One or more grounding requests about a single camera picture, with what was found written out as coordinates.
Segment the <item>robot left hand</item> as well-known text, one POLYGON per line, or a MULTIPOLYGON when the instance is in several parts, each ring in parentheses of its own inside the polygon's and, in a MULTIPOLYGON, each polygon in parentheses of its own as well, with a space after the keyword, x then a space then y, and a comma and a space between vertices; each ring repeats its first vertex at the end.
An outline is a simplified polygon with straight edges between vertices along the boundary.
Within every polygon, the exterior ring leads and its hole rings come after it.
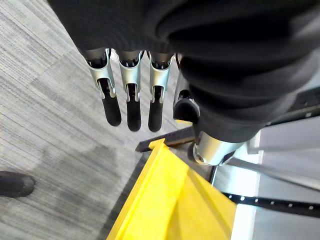
POLYGON ((201 158, 218 165, 285 113, 318 68, 317 0, 51 0, 76 47, 181 54, 201 158))

